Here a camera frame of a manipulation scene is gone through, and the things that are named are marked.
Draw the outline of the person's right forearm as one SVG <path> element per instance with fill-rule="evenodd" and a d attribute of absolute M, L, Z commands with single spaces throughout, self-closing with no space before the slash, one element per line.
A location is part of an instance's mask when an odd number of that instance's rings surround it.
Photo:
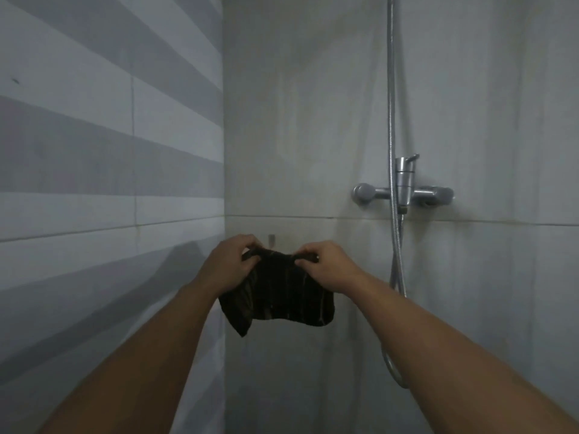
<path fill-rule="evenodd" d="M 364 314 L 436 434 L 579 434 L 509 365 L 364 274 L 332 287 Z"/>

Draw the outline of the person's left hand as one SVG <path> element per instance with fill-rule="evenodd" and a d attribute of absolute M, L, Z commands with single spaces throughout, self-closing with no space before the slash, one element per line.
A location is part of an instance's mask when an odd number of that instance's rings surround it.
<path fill-rule="evenodd" d="M 240 285 L 240 263 L 244 252 L 263 248 L 262 243 L 251 234 L 239 234 L 221 241 L 203 263 L 193 285 L 207 292 L 214 299 Z"/>

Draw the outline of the person's left forearm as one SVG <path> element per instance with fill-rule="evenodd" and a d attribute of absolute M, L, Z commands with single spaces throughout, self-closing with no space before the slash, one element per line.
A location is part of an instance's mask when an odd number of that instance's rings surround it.
<path fill-rule="evenodd" d="M 99 364 L 38 434 L 169 434 L 223 287 L 196 278 Z"/>

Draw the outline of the person's right hand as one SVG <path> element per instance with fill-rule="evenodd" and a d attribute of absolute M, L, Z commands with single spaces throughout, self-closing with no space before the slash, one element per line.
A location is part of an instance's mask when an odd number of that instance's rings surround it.
<path fill-rule="evenodd" d="M 294 257 L 316 262 L 317 270 L 307 273 L 323 288 L 335 293 L 349 295 L 364 274 L 334 241 L 311 242 L 298 249 Z"/>

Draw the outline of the chrome shower mixer tap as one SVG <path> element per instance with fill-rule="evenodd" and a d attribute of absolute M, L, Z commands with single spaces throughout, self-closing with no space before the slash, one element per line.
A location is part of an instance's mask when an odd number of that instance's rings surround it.
<path fill-rule="evenodd" d="M 397 157 L 395 160 L 394 183 L 398 207 L 402 209 L 407 209 L 410 206 L 438 208 L 452 204 L 454 200 L 453 189 L 416 185 L 416 161 L 419 157 L 419 154 L 414 154 L 409 157 Z M 354 187 L 351 196 L 356 204 L 368 205 L 374 200 L 390 200 L 391 194 L 389 188 L 360 183 Z"/>

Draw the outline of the dark brown cloth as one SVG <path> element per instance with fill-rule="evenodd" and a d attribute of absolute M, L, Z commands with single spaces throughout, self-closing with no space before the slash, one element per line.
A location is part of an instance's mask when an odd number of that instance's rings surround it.
<path fill-rule="evenodd" d="M 288 255 L 256 247 L 246 250 L 242 260 L 253 256 L 259 256 L 260 261 L 248 276 L 219 297 L 223 314 L 241 337 L 245 337 L 255 320 L 283 319 L 312 327 L 323 327 L 333 321 L 333 292 L 295 264 L 295 260 L 317 263 L 316 254 Z"/>

